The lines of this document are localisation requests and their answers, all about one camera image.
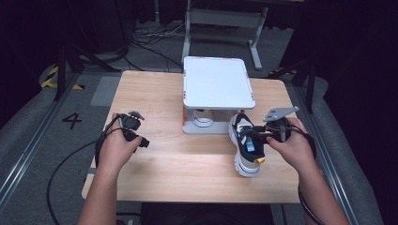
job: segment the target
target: sneaker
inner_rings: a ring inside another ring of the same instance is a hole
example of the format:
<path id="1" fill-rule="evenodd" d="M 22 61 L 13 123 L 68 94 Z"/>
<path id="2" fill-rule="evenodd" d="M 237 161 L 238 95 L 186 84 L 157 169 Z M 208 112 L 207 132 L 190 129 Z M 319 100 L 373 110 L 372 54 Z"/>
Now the sneaker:
<path id="1" fill-rule="evenodd" d="M 207 128 L 213 125 L 213 112 L 211 110 L 194 110 L 193 123 L 199 128 Z"/>
<path id="2" fill-rule="evenodd" d="M 264 144 L 246 135 L 254 124 L 244 113 L 236 114 L 229 123 L 229 137 L 237 147 L 235 168 L 240 175 L 254 177 L 260 170 L 260 163 L 265 161 Z"/>

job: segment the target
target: white box lid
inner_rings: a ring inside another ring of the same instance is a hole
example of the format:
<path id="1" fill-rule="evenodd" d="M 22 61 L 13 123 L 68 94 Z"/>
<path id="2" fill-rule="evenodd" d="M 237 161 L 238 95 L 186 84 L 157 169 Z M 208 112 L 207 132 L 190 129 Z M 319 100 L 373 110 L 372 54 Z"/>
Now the white box lid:
<path id="1" fill-rule="evenodd" d="M 184 58 L 184 106 L 188 109 L 249 110 L 255 101 L 243 60 Z"/>

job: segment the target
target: hand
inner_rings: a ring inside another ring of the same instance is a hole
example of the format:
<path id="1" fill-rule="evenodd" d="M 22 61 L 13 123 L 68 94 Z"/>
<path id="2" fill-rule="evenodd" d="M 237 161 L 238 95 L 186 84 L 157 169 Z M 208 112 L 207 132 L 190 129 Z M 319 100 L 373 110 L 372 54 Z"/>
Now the hand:
<path id="1" fill-rule="evenodd" d="M 138 136 L 133 141 L 127 142 L 117 119 L 112 127 L 109 128 L 109 134 L 102 144 L 99 153 L 99 168 L 118 174 L 126 162 L 129 161 L 138 145 L 140 145 L 141 140 L 142 138 Z"/>
<path id="2" fill-rule="evenodd" d="M 287 118 L 291 126 L 296 126 L 307 133 L 305 126 L 297 118 Z M 271 137 L 267 137 L 271 148 L 278 151 L 283 159 L 294 167 L 298 172 L 316 166 L 313 151 L 307 140 L 301 134 L 292 131 L 286 142 L 278 142 Z"/>

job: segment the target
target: person's right hand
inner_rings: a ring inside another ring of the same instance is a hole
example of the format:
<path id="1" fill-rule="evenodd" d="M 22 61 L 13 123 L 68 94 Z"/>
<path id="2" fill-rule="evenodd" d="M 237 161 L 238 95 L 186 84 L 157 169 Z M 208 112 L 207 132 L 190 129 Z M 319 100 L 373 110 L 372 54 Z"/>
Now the person's right hand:
<path id="1" fill-rule="evenodd" d="M 291 126 L 296 126 L 307 133 L 305 126 L 297 118 L 287 118 Z M 294 167 L 299 173 L 305 169 L 316 166 L 311 146 L 302 134 L 295 131 L 291 132 L 286 142 L 278 142 L 271 137 L 267 137 L 271 148 L 278 151 L 283 159 Z"/>

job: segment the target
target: yellow tape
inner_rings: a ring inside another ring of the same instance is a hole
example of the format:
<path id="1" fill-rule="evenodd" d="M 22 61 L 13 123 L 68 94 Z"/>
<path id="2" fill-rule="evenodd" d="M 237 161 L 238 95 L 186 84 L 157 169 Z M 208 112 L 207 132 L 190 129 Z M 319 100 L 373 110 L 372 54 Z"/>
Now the yellow tape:
<path id="1" fill-rule="evenodd" d="M 41 87 L 52 87 L 52 88 L 57 88 L 58 84 L 56 83 L 51 83 L 51 80 L 53 79 L 53 77 L 55 76 L 56 72 L 58 72 L 58 67 L 54 66 L 49 74 L 46 77 L 46 80 L 44 80 L 44 82 L 41 84 Z M 73 90 L 84 90 L 85 86 L 84 85 L 79 85 L 76 84 L 73 86 Z"/>

